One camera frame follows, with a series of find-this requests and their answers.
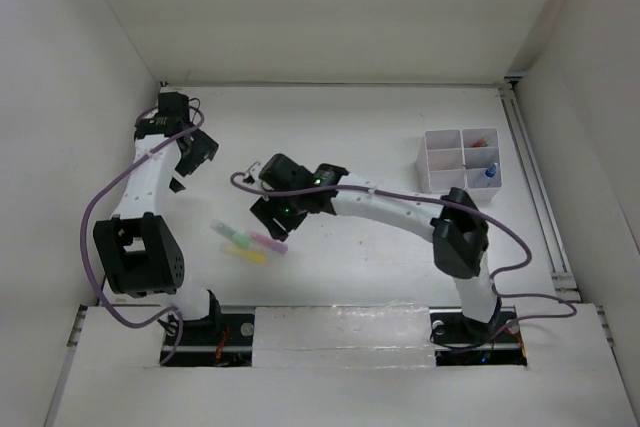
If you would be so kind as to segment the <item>pink highlighter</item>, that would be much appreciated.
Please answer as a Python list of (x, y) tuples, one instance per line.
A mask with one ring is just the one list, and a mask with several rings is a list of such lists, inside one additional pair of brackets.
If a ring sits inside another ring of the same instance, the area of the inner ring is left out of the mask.
[(260, 245), (273, 252), (281, 255), (284, 255), (288, 252), (288, 246), (281, 241), (274, 240), (266, 235), (257, 232), (250, 232), (248, 236), (252, 243)]

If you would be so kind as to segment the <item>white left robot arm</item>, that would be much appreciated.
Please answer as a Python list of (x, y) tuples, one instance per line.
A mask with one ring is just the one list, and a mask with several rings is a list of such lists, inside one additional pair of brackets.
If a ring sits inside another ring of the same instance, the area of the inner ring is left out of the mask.
[(188, 96), (164, 92), (153, 115), (136, 122), (134, 160), (141, 165), (127, 175), (111, 218), (95, 224), (93, 239), (114, 293), (161, 295), (178, 306), (190, 334), (208, 344), (222, 334), (219, 302), (188, 278), (183, 253), (161, 214), (167, 194), (184, 189), (176, 177), (193, 174), (219, 148), (196, 127), (194, 111)]

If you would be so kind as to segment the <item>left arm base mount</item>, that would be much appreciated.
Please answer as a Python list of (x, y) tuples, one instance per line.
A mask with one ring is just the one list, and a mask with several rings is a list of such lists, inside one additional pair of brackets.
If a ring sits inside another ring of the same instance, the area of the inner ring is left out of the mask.
[(223, 310), (221, 327), (186, 321), (176, 351), (164, 367), (251, 367), (255, 311)]

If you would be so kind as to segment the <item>yellow highlighter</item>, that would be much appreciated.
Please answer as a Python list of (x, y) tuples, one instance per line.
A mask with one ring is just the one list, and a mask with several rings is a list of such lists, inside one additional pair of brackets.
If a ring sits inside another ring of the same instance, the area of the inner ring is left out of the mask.
[(232, 243), (223, 243), (220, 246), (220, 252), (242, 261), (250, 262), (256, 265), (266, 264), (266, 255), (247, 248), (242, 248)]

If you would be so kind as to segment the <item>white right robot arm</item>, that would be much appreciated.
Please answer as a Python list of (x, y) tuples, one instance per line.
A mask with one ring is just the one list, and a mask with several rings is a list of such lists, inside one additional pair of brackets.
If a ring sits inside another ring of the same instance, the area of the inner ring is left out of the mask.
[(242, 182), (265, 191), (251, 212), (277, 241), (308, 215), (326, 213), (375, 221), (429, 242), (436, 268), (453, 279), (460, 298), (458, 341), (478, 344), (497, 331), (501, 301), (487, 266), (488, 224), (465, 190), (451, 189), (446, 205), (432, 198), (404, 200), (399, 193), (377, 193), (372, 182), (344, 167), (323, 163), (311, 172), (283, 154), (254, 163)]

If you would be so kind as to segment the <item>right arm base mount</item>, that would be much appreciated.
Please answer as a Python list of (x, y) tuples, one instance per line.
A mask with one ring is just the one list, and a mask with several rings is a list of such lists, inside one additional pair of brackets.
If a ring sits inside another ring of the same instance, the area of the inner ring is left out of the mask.
[(527, 366), (524, 343), (519, 333), (496, 332), (516, 318), (513, 307), (502, 308), (495, 322), (486, 327), (462, 315), (459, 308), (430, 311), (430, 341), (435, 346), (437, 367)]

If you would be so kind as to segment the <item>green highlighter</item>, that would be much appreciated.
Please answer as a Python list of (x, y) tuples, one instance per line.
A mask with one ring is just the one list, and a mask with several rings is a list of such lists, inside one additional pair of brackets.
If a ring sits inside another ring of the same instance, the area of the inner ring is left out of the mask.
[(214, 219), (210, 223), (210, 228), (242, 249), (248, 249), (251, 246), (251, 241), (247, 236), (218, 219)]

